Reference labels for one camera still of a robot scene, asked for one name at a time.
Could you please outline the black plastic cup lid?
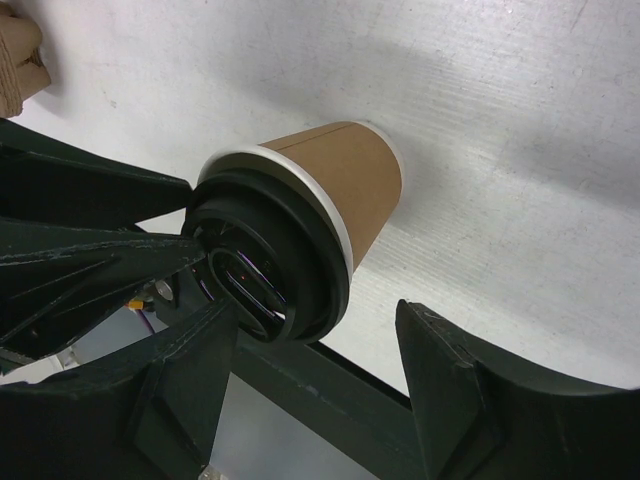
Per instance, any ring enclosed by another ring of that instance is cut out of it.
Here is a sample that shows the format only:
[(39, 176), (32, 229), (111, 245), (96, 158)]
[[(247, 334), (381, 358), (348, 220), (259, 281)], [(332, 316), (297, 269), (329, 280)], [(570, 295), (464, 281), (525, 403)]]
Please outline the black plastic cup lid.
[(342, 319), (349, 276), (338, 241), (309, 201), (248, 168), (201, 181), (182, 228), (204, 249), (201, 290), (230, 299), (241, 326), (263, 343), (312, 343)]

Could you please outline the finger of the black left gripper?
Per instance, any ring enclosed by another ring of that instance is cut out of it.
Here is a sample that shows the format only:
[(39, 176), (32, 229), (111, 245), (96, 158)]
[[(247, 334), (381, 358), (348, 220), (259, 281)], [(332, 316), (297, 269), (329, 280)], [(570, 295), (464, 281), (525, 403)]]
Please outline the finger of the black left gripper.
[(1, 121), (1, 215), (102, 230), (127, 229), (187, 206), (183, 179), (100, 157)]
[(189, 237), (1, 222), (1, 357), (39, 360), (204, 256)]

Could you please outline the brown paper coffee cup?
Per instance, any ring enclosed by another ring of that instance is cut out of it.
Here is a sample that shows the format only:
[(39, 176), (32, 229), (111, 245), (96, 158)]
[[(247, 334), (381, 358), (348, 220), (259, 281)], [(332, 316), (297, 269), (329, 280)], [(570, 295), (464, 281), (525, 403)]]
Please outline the brown paper coffee cup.
[(348, 274), (358, 268), (404, 189), (404, 160), (376, 126), (342, 121), (261, 144), (215, 152), (197, 183), (231, 168), (271, 175), (304, 197), (329, 225)]

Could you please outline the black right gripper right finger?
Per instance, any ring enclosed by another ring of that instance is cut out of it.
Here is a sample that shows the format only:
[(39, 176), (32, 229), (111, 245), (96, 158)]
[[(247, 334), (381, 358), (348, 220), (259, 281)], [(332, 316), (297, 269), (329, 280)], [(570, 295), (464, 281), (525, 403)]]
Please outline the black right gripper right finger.
[(639, 392), (579, 379), (401, 300), (396, 333), (430, 479), (636, 479)]

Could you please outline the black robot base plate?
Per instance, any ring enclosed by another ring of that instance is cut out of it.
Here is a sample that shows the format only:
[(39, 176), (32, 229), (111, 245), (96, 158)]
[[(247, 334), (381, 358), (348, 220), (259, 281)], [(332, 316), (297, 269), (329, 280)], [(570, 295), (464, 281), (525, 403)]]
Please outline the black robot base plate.
[(161, 387), (165, 408), (213, 445), (231, 374), (380, 479), (425, 476), (410, 400), (321, 343), (269, 347), (238, 327), (227, 301), (202, 293), (188, 272), (151, 284), (156, 312), (189, 327), (187, 350)]

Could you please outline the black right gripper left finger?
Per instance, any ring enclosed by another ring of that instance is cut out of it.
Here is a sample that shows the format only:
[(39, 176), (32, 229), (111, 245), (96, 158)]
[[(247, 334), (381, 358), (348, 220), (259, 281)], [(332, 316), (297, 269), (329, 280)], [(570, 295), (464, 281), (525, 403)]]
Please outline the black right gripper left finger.
[(1, 388), (4, 479), (196, 479), (238, 334), (227, 301), (36, 383)]

